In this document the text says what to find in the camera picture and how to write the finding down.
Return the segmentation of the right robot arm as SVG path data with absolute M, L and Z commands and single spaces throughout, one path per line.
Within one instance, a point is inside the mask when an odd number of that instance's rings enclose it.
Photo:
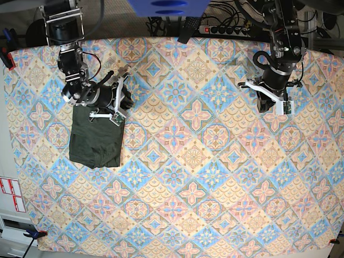
M 42 14 L 41 34 L 47 44 L 60 48 L 57 64 L 66 77 L 61 91 L 64 101 L 90 107 L 90 121 L 106 118 L 116 126 L 122 125 L 133 106 L 131 93 L 124 85 L 129 65 L 120 67 L 117 73 L 111 70 L 100 82 L 94 82 L 83 61 L 85 52 L 78 44 L 86 35 L 77 1 L 1 1 L 1 13 L 31 8 L 38 8 Z

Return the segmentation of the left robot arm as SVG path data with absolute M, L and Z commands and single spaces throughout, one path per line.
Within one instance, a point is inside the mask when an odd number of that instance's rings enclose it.
M 277 115 L 294 114 L 295 103 L 288 95 L 288 88 L 301 88 L 301 79 L 290 81 L 292 71 L 302 62 L 307 45 L 302 40 L 297 10 L 293 1 L 266 1 L 262 6 L 264 21 L 259 22 L 235 1 L 237 9 L 254 25 L 270 32 L 270 52 L 258 51 L 253 55 L 254 64 L 263 75 L 240 82 L 240 88 L 251 88 L 257 95 L 260 113 L 275 108 Z

